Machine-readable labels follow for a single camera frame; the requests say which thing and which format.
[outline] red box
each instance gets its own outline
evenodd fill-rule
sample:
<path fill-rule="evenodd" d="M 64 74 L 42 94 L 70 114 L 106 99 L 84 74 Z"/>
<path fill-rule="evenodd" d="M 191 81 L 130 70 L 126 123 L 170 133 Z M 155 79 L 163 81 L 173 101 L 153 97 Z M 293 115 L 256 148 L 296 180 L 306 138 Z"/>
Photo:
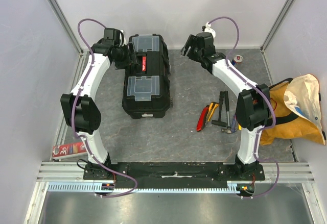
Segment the red box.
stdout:
<path fill-rule="evenodd" d="M 64 159 L 85 154 L 87 152 L 83 142 L 54 146 L 52 148 L 52 158 L 54 159 Z"/>

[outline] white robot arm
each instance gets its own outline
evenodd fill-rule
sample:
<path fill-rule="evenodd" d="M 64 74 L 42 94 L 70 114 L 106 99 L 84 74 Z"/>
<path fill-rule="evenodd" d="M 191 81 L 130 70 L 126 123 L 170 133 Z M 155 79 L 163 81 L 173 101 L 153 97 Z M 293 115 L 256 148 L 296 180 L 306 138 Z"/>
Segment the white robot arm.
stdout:
<path fill-rule="evenodd" d="M 84 70 L 84 73 L 82 74 L 82 77 L 80 78 L 77 85 L 71 91 L 74 96 L 77 95 L 78 90 L 81 87 L 82 80 L 88 72 L 88 67 L 90 67 L 90 65 L 93 65 L 93 68 L 91 69 L 80 94 L 80 96 L 91 97 L 93 101 L 95 101 L 96 92 L 98 90 L 102 77 L 110 67 L 110 61 L 107 56 L 103 56 L 102 54 L 94 54 L 94 56 L 95 61 L 93 64 L 91 63 L 91 56 L 89 56 L 87 68 Z M 84 144 L 85 138 L 87 139 L 91 152 L 101 163 L 104 163 L 107 160 L 108 152 L 103 146 L 99 129 L 94 130 L 92 134 L 83 131 L 79 131 L 76 133 L 77 135 L 82 136 L 81 138 Z M 96 161 L 90 156 L 90 152 L 88 152 L 88 160 L 92 163 L 96 163 Z"/>
<path fill-rule="evenodd" d="M 213 75 L 221 79 L 221 81 L 224 82 L 236 96 L 238 96 L 239 93 L 242 92 L 243 90 L 252 89 L 248 84 L 252 84 L 253 86 L 258 85 L 257 83 L 245 77 L 237 69 L 235 70 L 236 72 L 239 73 L 239 75 L 241 75 L 246 80 L 246 83 L 227 67 L 225 59 L 219 60 L 213 65 Z M 247 128 L 243 128 L 241 130 L 241 144 L 237 155 L 243 164 L 250 164 L 255 162 L 253 152 L 255 153 L 258 152 L 258 145 L 256 146 L 256 148 L 254 148 L 255 136 L 260 130 L 260 128 L 262 127 L 263 126 L 258 126 L 254 128 L 252 131 L 249 131 Z"/>

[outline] aluminum frame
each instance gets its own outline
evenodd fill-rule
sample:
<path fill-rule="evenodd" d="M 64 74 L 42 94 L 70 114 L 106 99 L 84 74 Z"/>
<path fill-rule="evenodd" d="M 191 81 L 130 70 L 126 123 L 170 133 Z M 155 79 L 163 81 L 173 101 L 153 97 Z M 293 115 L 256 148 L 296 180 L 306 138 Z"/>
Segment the aluminum frame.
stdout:
<path fill-rule="evenodd" d="M 64 30 L 66 31 L 68 37 L 71 39 L 74 48 L 77 50 L 78 53 L 83 53 L 83 49 L 81 47 L 81 45 L 79 44 L 74 32 L 72 31 L 72 28 L 70 27 L 65 15 L 63 14 L 57 0 L 48 0 L 50 6 L 52 7 L 52 9 L 54 10 L 56 16 L 58 17 L 62 27 L 64 28 Z"/>
<path fill-rule="evenodd" d="M 270 44 L 272 38 L 274 37 L 275 33 L 278 31 L 279 27 L 281 26 L 283 20 L 285 19 L 287 13 L 289 12 L 289 10 L 291 9 L 293 3 L 295 0 L 286 0 L 279 15 L 277 16 L 274 24 L 272 25 L 265 41 L 263 42 L 262 46 L 261 46 L 261 50 L 264 52 L 268 45 Z"/>
<path fill-rule="evenodd" d="M 262 163 L 266 180 L 256 181 L 256 184 L 271 184 L 274 182 L 277 174 L 275 163 Z M 320 204 L 316 184 L 308 163 L 279 163 L 280 175 L 278 184 L 302 183 L 306 195 L 312 218 L 315 223 L 327 224 L 323 208 Z M 84 192 L 85 187 L 90 183 L 101 183 L 103 181 L 83 180 L 83 169 L 79 168 L 75 162 L 43 162 L 37 177 L 34 192 L 28 207 L 24 224 L 38 223 L 44 205 L 45 195 L 51 183 L 73 183 L 80 186 L 80 192 Z M 227 181 L 231 184 L 246 184 L 249 181 Z"/>

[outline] black mounting plate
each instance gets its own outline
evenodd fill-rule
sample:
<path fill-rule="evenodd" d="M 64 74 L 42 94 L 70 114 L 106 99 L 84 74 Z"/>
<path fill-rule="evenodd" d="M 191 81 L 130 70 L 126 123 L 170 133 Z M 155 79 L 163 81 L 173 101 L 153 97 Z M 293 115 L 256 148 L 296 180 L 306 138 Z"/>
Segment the black mounting plate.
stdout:
<path fill-rule="evenodd" d="M 127 174 L 135 178 L 138 188 L 225 188 L 227 181 L 252 181 L 252 173 L 257 181 L 264 181 L 265 174 L 262 165 L 258 165 L 252 172 L 242 174 L 237 173 L 233 164 L 225 163 L 142 163 L 142 162 L 119 162 L 108 165 L 110 169 Z M 103 173 L 94 174 L 84 171 L 84 180 L 112 180 L 110 174 L 107 177 Z M 132 188 L 134 182 L 116 176 L 116 188 Z"/>

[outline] toolbox lid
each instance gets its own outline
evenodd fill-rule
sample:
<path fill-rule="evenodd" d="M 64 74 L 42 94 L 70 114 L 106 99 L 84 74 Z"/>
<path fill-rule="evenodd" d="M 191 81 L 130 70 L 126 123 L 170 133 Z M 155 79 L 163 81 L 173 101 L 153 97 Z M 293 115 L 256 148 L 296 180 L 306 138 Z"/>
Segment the toolbox lid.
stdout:
<path fill-rule="evenodd" d="M 127 96 L 135 96 L 135 101 L 151 101 L 152 95 L 160 94 L 159 76 L 128 77 Z"/>
<path fill-rule="evenodd" d="M 134 43 L 136 52 L 160 51 L 159 36 L 139 35 L 139 36 L 132 37 L 132 42 Z"/>

